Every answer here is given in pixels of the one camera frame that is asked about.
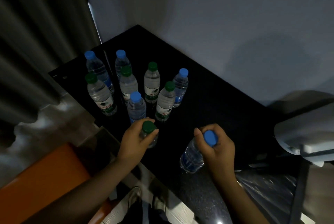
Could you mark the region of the person's left hand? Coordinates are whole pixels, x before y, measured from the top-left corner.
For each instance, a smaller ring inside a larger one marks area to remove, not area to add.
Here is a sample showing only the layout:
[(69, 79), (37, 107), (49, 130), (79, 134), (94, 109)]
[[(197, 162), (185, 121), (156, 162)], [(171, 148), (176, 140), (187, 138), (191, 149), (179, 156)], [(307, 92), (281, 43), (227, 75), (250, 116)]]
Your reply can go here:
[(138, 163), (140, 163), (142, 157), (145, 154), (148, 146), (144, 146), (144, 139), (141, 140), (140, 132), (142, 125), (145, 121), (155, 122), (154, 119), (149, 117), (135, 121), (131, 126), (125, 131), (120, 149), (117, 155), (117, 160), (124, 163), (131, 169), (134, 168)]

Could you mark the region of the person's right hand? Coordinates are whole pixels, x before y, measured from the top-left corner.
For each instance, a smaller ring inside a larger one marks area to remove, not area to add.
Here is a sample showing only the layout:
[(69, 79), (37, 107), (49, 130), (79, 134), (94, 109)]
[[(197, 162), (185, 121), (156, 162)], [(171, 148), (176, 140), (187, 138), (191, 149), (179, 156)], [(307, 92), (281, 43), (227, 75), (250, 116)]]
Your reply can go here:
[(201, 152), (209, 172), (235, 174), (235, 145), (233, 141), (218, 124), (206, 125), (202, 128), (206, 128), (207, 131), (212, 130), (218, 136), (217, 144), (213, 147), (209, 146), (209, 152)]

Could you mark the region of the green cap water bottle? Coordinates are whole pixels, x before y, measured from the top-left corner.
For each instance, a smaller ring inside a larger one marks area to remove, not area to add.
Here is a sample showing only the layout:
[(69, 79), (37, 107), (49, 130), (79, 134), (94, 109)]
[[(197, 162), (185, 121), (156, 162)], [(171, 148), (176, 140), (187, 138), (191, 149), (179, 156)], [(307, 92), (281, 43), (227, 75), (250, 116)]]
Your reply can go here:
[(131, 93), (139, 91), (137, 80), (130, 66), (123, 66), (121, 68), (120, 89), (126, 104), (130, 100)]
[(85, 75), (87, 91), (91, 99), (105, 116), (112, 117), (117, 112), (117, 105), (114, 102), (108, 87), (93, 73)]
[[(140, 132), (141, 140), (143, 140), (147, 135), (151, 134), (156, 129), (157, 129), (157, 127), (153, 122), (145, 121), (142, 125), (142, 129), (141, 129), (141, 132)], [(155, 136), (153, 141), (150, 143), (150, 145), (148, 146), (148, 149), (153, 148), (156, 145), (157, 140), (158, 140), (158, 134)]]
[(160, 89), (160, 73), (156, 62), (150, 62), (144, 75), (145, 100), (154, 104), (157, 102)]
[(158, 121), (165, 122), (168, 120), (174, 106), (175, 98), (175, 83), (168, 81), (158, 95), (155, 113)]

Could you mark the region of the blue cap water bottle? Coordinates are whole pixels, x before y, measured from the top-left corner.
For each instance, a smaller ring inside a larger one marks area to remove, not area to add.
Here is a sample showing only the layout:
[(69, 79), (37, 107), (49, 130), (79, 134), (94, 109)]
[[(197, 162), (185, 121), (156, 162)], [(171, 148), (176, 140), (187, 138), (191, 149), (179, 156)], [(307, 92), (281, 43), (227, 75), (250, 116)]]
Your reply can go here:
[(127, 111), (131, 124), (135, 121), (146, 118), (147, 106), (140, 92), (135, 91), (130, 94), (130, 99), (127, 103)]
[(86, 51), (84, 56), (88, 72), (95, 74), (108, 87), (111, 95), (114, 95), (115, 89), (103, 62), (91, 50)]
[(173, 78), (173, 82), (175, 84), (175, 101), (174, 101), (174, 108), (180, 106), (182, 99), (186, 93), (189, 79), (188, 79), (188, 70), (186, 68), (181, 68), (178, 74)]
[[(208, 130), (203, 134), (204, 141), (210, 146), (213, 147), (218, 142), (218, 136), (214, 131)], [(189, 174), (196, 173), (201, 167), (204, 166), (203, 156), (198, 149), (195, 138), (193, 138), (186, 150), (180, 157), (180, 167), (182, 170)]]
[(115, 60), (115, 70), (116, 70), (116, 75), (118, 77), (118, 80), (120, 80), (121, 68), (123, 66), (129, 66), (130, 68), (132, 67), (129, 59), (126, 56), (126, 52), (124, 50), (117, 50), (116, 60)]

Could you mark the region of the person's right forearm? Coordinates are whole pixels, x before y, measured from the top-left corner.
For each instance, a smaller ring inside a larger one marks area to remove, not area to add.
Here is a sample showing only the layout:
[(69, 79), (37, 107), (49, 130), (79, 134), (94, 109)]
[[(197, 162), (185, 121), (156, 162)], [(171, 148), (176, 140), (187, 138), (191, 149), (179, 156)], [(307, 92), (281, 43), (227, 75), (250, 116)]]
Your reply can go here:
[(235, 174), (210, 172), (213, 183), (229, 211), (234, 224), (269, 224), (263, 213), (250, 199)]

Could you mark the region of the person's left forearm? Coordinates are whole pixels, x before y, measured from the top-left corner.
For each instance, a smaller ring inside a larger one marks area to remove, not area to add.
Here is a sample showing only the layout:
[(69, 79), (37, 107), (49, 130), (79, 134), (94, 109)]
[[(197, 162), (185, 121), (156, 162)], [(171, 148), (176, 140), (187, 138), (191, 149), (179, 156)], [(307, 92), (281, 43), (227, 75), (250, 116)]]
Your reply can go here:
[(143, 154), (119, 154), (94, 177), (53, 201), (22, 224), (88, 224)]

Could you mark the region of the person's left shoe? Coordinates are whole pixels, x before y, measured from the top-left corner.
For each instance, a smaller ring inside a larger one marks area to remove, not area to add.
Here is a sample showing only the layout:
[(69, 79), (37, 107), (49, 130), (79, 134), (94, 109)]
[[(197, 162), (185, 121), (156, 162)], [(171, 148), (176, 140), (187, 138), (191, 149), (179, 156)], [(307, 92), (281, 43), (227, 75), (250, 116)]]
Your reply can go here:
[(133, 187), (130, 192), (128, 193), (128, 209), (130, 209), (132, 206), (136, 207), (142, 207), (142, 190), (139, 186)]

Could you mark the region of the person's shoe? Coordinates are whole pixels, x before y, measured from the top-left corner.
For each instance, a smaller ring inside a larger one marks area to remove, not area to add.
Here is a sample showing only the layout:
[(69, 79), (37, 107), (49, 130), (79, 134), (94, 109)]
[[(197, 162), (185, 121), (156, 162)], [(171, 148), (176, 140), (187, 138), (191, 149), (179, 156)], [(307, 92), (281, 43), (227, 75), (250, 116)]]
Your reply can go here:
[(159, 212), (163, 212), (163, 213), (166, 212), (166, 208), (167, 208), (166, 201), (161, 194), (153, 195), (152, 208)]
[(139, 186), (133, 187), (130, 192), (128, 193), (128, 209), (130, 209), (132, 206), (136, 207), (142, 207), (142, 190)]

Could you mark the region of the person's right shoe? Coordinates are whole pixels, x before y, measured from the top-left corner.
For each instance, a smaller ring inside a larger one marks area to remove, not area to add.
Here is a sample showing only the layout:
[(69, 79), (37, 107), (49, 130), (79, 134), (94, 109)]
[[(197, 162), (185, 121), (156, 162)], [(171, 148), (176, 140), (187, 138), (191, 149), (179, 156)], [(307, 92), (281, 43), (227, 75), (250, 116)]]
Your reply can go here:
[(163, 213), (166, 212), (166, 208), (167, 208), (166, 201), (161, 194), (153, 195), (152, 208), (159, 212), (163, 212)]

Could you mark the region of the person's dark trousers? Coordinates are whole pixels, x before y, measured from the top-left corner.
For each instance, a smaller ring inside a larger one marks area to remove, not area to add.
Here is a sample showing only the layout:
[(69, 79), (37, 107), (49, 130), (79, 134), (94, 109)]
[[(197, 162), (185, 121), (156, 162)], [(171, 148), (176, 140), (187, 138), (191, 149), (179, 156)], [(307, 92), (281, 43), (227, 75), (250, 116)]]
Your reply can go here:
[[(172, 224), (162, 209), (148, 209), (149, 224)], [(123, 220), (118, 224), (143, 224), (143, 207), (141, 202), (131, 205)]]

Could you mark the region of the clear plastic bag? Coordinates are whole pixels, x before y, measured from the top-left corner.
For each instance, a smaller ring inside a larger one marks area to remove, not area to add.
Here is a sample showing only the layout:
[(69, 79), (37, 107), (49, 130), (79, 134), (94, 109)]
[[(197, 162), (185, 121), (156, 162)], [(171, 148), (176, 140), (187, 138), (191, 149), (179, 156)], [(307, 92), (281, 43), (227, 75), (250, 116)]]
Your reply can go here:
[(270, 224), (289, 224), (297, 179), (291, 175), (236, 172), (236, 178)]

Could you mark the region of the white plastic appliance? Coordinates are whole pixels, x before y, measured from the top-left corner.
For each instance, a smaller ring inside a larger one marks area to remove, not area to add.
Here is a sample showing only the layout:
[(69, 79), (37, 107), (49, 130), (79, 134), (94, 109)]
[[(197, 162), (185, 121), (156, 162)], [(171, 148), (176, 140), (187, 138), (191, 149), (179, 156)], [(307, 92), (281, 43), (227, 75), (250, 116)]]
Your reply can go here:
[(334, 162), (334, 102), (276, 124), (273, 133), (290, 154), (319, 167)]

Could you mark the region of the orange chair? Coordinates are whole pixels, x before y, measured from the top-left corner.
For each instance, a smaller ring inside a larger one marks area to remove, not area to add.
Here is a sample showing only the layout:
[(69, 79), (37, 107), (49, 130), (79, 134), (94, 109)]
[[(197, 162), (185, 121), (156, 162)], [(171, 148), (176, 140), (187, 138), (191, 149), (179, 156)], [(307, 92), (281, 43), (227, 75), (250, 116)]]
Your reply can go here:
[(0, 224), (21, 224), (89, 180), (110, 160), (111, 153), (103, 146), (92, 150), (61, 145), (0, 188)]

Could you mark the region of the grey curtain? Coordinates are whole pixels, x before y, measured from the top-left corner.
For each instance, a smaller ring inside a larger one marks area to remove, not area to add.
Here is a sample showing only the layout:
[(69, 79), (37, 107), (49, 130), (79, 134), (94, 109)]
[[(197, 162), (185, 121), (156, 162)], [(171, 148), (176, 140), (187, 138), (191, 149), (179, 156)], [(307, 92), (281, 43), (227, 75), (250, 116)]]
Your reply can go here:
[(88, 0), (0, 0), (0, 188), (37, 157), (65, 90), (48, 74), (101, 43)]

